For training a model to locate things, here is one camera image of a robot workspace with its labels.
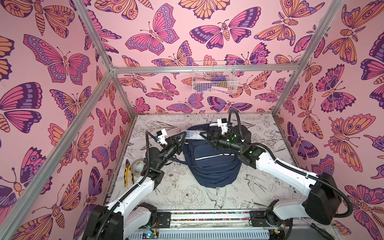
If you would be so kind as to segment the clear plastic pen case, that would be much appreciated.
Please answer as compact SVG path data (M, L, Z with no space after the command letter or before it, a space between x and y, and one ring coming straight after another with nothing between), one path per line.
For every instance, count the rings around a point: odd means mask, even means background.
M186 131L186 140L207 140L208 133L206 131Z

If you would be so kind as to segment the navy blue student backpack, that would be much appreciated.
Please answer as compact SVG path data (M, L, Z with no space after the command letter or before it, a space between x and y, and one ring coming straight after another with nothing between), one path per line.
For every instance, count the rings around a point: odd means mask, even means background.
M187 165L198 183L206 188L222 188L232 184L242 166L234 151L217 150L205 140L186 140L183 154L185 159L175 159L175 162Z

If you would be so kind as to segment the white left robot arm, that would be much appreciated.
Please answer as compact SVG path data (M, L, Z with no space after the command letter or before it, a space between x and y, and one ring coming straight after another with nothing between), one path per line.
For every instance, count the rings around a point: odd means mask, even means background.
M124 240L139 227L147 225L155 207L140 202L161 183L164 167L183 151L187 133L161 139L146 131L146 156L141 176L125 193L106 206L96 206L89 217L83 240Z

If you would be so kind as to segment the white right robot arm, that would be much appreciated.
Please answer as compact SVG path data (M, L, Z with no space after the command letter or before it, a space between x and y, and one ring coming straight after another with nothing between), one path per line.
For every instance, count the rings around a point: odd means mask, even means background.
M329 174L317 175L278 159L261 143L248 144L239 135L226 136L220 130L201 132L200 136L213 148L231 150L238 154L243 164L270 174L289 184L302 195L293 201L275 200L266 209L270 220L310 218L322 225L329 225L334 218L352 215L353 204L337 188Z

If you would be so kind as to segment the clear tape roll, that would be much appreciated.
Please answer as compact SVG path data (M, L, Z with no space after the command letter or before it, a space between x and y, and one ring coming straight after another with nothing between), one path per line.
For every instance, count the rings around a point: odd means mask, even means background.
M143 169L145 168L146 164L144 162L144 159L138 159L136 161L134 161L131 165L131 171L132 171L132 174L136 177L139 177L143 171Z

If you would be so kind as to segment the small green circuit board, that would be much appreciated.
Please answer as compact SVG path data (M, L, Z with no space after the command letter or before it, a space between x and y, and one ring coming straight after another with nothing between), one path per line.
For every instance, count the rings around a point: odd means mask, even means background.
M159 237L158 232L143 232L142 234L143 240L157 239L158 237Z

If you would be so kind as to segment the yellow handled pliers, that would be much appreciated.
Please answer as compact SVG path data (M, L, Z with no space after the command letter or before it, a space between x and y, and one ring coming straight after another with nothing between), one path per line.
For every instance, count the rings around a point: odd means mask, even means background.
M132 173L131 165L128 159L125 160L124 183L126 188L134 184L133 173Z

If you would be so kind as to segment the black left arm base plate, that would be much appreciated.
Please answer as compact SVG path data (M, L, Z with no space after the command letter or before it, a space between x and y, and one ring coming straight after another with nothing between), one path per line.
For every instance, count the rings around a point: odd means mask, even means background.
M150 228L169 229L171 226L171 212L152 213L149 226Z

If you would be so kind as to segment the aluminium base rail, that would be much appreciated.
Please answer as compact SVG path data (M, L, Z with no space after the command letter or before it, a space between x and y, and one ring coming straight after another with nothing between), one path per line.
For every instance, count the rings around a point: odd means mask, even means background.
M220 211L157 211L171 212L169 229L139 227L125 240L142 240L143 232L158 232L159 237L152 240L324 240L302 218L293 221L279 220L270 227L249 225L250 211L263 210L220 210ZM340 240L335 225L317 225Z

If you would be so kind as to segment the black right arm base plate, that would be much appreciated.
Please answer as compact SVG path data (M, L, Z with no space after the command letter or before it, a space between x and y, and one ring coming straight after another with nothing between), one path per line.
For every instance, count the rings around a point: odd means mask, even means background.
M252 227L270 227L265 210L253 210L249 212L249 225Z

